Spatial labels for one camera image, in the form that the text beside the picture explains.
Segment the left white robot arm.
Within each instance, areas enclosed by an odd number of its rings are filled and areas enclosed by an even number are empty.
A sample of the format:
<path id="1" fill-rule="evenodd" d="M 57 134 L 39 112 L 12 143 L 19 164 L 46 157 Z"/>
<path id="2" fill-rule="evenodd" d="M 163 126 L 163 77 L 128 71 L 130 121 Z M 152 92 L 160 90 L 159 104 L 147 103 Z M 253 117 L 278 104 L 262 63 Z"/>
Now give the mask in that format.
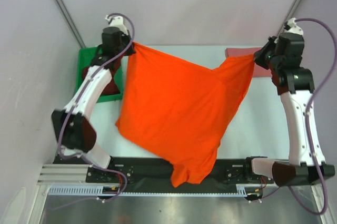
<path id="1" fill-rule="evenodd" d="M 116 169 L 109 165 L 111 157 L 96 141 L 96 131 L 90 124 L 94 106 L 113 79 L 114 63 L 121 56 L 133 54 L 132 37 L 124 24 L 109 26 L 102 31 L 102 42 L 95 49 L 81 86 L 61 110 L 54 110 L 51 119 L 57 139 L 57 150 L 74 150 L 73 157 L 84 158 L 99 167 L 97 175 L 112 181 Z"/>

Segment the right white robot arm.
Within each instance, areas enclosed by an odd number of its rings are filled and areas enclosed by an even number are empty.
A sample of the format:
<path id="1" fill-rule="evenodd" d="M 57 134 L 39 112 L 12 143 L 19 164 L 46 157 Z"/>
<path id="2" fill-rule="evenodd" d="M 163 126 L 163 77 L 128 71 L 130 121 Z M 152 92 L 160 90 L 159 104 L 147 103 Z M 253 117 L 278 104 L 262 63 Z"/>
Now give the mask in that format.
<path id="1" fill-rule="evenodd" d="M 309 103 L 314 93 L 313 75 L 300 66 L 303 50 L 303 36 L 285 32 L 269 37 L 254 54 L 255 63 L 272 74 L 285 110 L 290 149 L 286 161 L 251 158 L 251 164 L 243 169 L 248 182 L 266 176 L 279 187 L 311 186 L 335 175 L 334 165 L 327 164 L 320 148 L 313 105 Z"/>

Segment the orange t-shirt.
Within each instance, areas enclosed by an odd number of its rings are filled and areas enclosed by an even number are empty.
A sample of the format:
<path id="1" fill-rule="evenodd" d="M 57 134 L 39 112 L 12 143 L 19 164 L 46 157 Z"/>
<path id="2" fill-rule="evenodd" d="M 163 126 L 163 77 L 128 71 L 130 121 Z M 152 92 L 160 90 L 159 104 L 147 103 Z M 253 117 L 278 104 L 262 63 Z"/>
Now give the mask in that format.
<path id="1" fill-rule="evenodd" d="M 115 125 L 122 137 L 173 166 L 174 187 L 199 184 L 248 92 L 253 55 L 208 69 L 139 43 L 134 48 Z"/>

